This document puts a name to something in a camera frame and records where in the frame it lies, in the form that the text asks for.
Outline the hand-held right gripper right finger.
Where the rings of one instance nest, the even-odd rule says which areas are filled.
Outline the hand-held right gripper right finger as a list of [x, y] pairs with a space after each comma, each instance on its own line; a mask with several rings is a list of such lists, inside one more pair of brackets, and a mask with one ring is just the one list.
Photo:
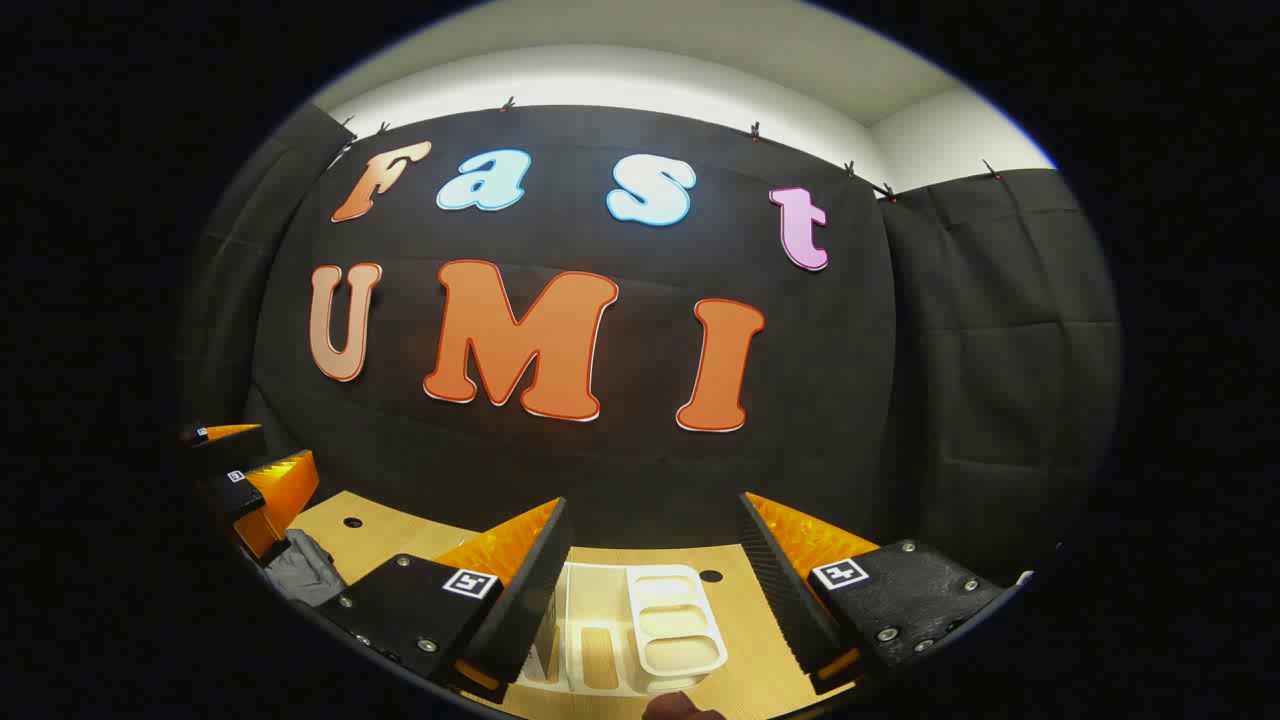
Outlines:
[[740, 544], [817, 693], [915, 667], [1011, 594], [920, 539], [877, 544], [759, 495], [739, 502]]

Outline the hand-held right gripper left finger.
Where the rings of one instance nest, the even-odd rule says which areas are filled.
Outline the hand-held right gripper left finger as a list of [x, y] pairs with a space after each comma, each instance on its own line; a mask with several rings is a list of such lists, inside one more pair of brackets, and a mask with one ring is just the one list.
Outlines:
[[559, 497], [425, 559], [401, 552], [317, 614], [424, 682], [500, 701], [534, 647], [570, 551]]

